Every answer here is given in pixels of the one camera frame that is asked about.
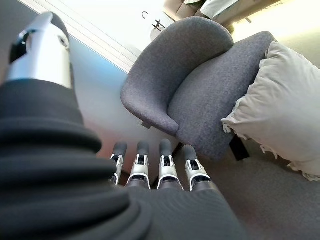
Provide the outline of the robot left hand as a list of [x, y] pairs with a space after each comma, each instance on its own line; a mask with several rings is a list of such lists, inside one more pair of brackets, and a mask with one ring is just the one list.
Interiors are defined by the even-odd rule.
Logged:
[[66, 26], [42, 13], [11, 45], [0, 86], [1, 239], [247, 239], [210, 180], [191, 192], [115, 184], [73, 84]]

